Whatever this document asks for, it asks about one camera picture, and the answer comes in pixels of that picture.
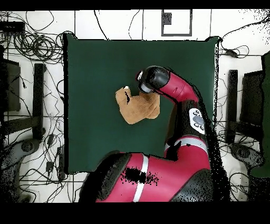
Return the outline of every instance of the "plush toy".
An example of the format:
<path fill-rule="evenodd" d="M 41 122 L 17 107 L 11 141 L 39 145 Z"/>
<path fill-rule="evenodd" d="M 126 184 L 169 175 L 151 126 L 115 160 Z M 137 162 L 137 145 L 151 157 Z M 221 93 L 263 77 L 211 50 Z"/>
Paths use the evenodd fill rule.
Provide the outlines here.
<path fill-rule="evenodd" d="M 155 119 L 160 113 L 160 96 L 156 93 L 132 96 L 129 87 L 123 87 L 115 93 L 120 113 L 125 121 L 132 125 L 145 118 Z"/>

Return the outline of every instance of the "red robot arm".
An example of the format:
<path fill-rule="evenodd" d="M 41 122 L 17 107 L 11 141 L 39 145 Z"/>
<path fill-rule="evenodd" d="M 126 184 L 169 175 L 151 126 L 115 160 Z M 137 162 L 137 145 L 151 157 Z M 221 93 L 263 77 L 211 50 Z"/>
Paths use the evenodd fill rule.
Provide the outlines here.
<path fill-rule="evenodd" d="M 140 91 L 157 92 L 177 106 L 174 134 L 165 144 L 165 156 L 108 155 L 88 176 L 79 202 L 212 200 L 204 118 L 193 88 L 178 75 L 157 66 L 140 71 L 136 79 Z"/>

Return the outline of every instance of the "white floor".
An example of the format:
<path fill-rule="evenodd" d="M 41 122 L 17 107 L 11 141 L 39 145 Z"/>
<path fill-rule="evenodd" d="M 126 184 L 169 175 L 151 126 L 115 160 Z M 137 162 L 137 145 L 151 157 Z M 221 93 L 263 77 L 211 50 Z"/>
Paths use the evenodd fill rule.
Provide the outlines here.
<path fill-rule="evenodd" d="M 181 14 L 181 10 L 172 10 L 173 18 L 177 17 L 177 15 Z M 16 14 L 11 14 L 13 17 L 21 16 L 24 20 L 25 12 L 13 12 Z M 79 39 L 104 39 L 104 35 L 100 31 L 100 28 L 97 24 L 97 20 L 94 15 L 94 11 L 51 11 L 54 16 L 54 21 L 51 25 L 53 17 L 49 11 L 35 11 L 28 12 L 27 19 L 28 23 L 32 28 L 39 30 L 47 25 L 47 28 L 42 30 L 43 33 L 49 34 L 59 34 L 63 31 L 72 31 Z M 211 36 L 219 36 L 223 37 L 229 31 L 240 28 L 243 25 L 254 23 L 262 20 L 264 18 L 262 11 L 256 10 L 193 10 L 193 21 L 192 21 L 192 37 L 161 37 L 161 10 L 125 10 L 125 11 L 96 11 L 97 17 L 99 19 L 100 26 L 102 27 L 106 37 L 110 40 L 124 40 L 124 39 L 141 39 L 143 35 L 144 40 L 205 40 L 210 35 Z M 130 26 L 131 20 L 133 16 L 136 16 L 133 19 L 133 22 Z M 9 18 L 9 21 L 17 21 L 16 18 Z M 182 31 L 185 29 L 185 26 L 189 21 L 186 18 L 182 18 L 183 24 Z M 176 29 L 179 28 L 177 24 L 173 24 Z M 250 55 L 262 55 L 270 50 L 270 25 L 262 24 L 250 26 L 245 29 L 235 31 L 233 33 L 228 34 L 224 37 L 223 47 L 228 49 L 234 49 L 241 45 L 247 45 L 249 47 Z M 51 38 L 55 39 L 55 35 L 47 35 Z M 246 54 L 247 49 L 245 47 L 240 48 L 241 54 Z M 32 98 L 33 98 L 33 67 L 29 59 L 24 58 L 21 55 L 14 55 L 12 53 L 17 53 L 14 49 L 9 49 L 8 59 L 19 62 L 21 66 L 21 77 L 26 84 L 26 89 L 23 88 L 21 82 L 21 98 L 24 99 L 27 104 L 29 111 L 32 111 Z M 50 129 L 50 125 L 52 123 L 52 129 L 54 128 L 57 120 L 57 127 L 59 130 L 55 129 L 54 134 L 60 134 L 60 140 L 57 140 L 56 144 L 51 148 L 50 155 L 54 158 L 53 154 L 56 153 L 56 148 L 64 144 L 64 138 L 61 136 L 61 133 L 64 130 L 63 126 L 63 118 L 58 116 L 63 116 L 63 102 L 59 98 L 59 94 L 56 91 L 55 84 L 57 84 L 60 80 L 63 79 L 63 67 L 60 63 L 51 65 L 47 64 L 48 72 L 45 73 L 45 84 L 44 86 L 44 95 L 47 95 L 44 98 L 44 127 L 48 131 Z M 223 97 L 227 94 L 227 90 L 225 85 L 227 85 L 227 74 L 230 69 L 238 70 L 238 89 L 242 89 L 242 78 L 245 73 L 257 71 L 262 69 L 261 58 L 260 56 L 247 56 L 243 59 L 234 59 L 225 55 L 221 55 L 219 58 L 219 82 L 218 82 L 218 98 Z M 59 91 L 63 92 L 63 82 L 59 85 Z M 241 92 L 238 93 L 238 118 L 240 114 L 240 97 Z M 223 104 L 226 100 L 226 97 L 220 99 L 218 102 Z M 218 107 L 218 115 L 217 120 L 225 120 L 226 114 L 226 102 L 222 107 L 221 116 L 221 108 Z M 17 119 L 22 116 L 28 116 L 27 109 L 24 103 L 21 101 L 21 110 L 20 112 L 10 112 L 6 116 L 6 120 L 8 119 Z M 14 133 L 10 136 L 7 136 L 7 141 L 12 142 L 18 134 L 21 132 Z M 25 139 L 30 137 L 32 134 L 31 131 L 25 132 L 18 137 L 17 140 Z M 25 175 L 25 173 L 32 168 L 38 169 L 42 174 L 45 173 L 46 168 L 46 160 L 44 161 L 43 155 L 43 145 L 41 145 L 40 149 L 26 157 L 24 159 L 24 163 L 36 159 L 34 161 L 30 161 L 26 164 L 23 164 L 21 167 L 21 175 Z M 230 153 L 226 153 L 221 151 L 221 156 L 223 159 L 225 170 L 227 171 L 228 176 L 235 172 L 243 172 L 246 173 L 245 167 L 243 163 L 238 162 Z M 53 172 L 53 176 L 50 177 L 52 180 L 57 181 L 57 176 Z M 49 202 L 70 202 L 75 198 L 74 201 L 78 201 L 79 195 L 78 191 L 75 193 L 77 189 L 79 189 L 82 185 L 82 181 L 85 179 L 86 173 L 79 173 L 74 176 L 69 176 L 69 179 L 63 183 L 63 189 L 61 190 L 61 185 L 57 185 L 51 183 L 49 185 L 35 185 L 35 184 L 45 184 L 46 178 L 42 177 L 37 172 L 30 171 L 28 173 L 30 176 L 26 176 L 22 179 L 21 184 L 22 188 L 27 188 L 27 190 L 36 193 L 35 202 L 46 202 L 48 197 L 54 192 L 54 194 L 50 197 Z M 248 184 L 248 180 L 245 180 L 244 176 L 235 175 L 232 178 L 233 184 Z M 246 196 L 243 193 L 240 193 L 239 190 L 234 188 L 235 196 L 239 200 L 245 200 Z"/>

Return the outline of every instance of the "dark green table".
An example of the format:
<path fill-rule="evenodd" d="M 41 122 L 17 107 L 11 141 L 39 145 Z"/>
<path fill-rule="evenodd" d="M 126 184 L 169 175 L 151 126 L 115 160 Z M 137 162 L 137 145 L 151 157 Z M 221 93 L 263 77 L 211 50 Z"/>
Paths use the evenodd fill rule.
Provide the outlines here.
<path fill-rule="evenodd" d="M 133 95 L 139 93 L 135 75 L 142 68 L 171 67 L 195 84 L 212 119 L 218 40 L 105 41 L 67 35 L 69 173 L 95 170 L 113 150 L 163 156 L 172 103 L 161 97 L 156 119 L 129 125 L 115 100 L 115 92 L 123 86 L 129 86 Z"/>

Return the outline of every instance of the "white stripe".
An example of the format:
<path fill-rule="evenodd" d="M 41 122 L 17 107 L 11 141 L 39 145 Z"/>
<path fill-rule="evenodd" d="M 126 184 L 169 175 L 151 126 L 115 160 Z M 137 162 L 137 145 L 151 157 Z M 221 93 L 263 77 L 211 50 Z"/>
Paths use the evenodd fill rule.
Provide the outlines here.
<path fill-rule="evenodd" d="M 175 142 L 175 145 L 177 145 L 180 141 L 181 141 L 181 146 L 187 145 L 187 144 L 195 145 L 202 148 L 208 154 L 207 146 L 203 143 L 202 140 L 198 140 L 196 138 L 182 138 L 182 139 L 177 140 Z"/>
<path fill-rule="evenodd" d="M 166 144 L 165 144 L 165 150 L 164 150 L 164 151 L 166 151 L 169 147 L 170 147 L 170 146 L 166 143 Z"/>
<path fill-rule="evenodd" d="M 148 158 L 145 155 L 143 155 L 141 173 L 145 173 L 147 175 L 147 169 L 148 169 Z M 138 182 L 136 193 L 133 198 L 133 202 L 138 202 L 140 200 L 143 187 L 144 187 L 144 183 Z"/>

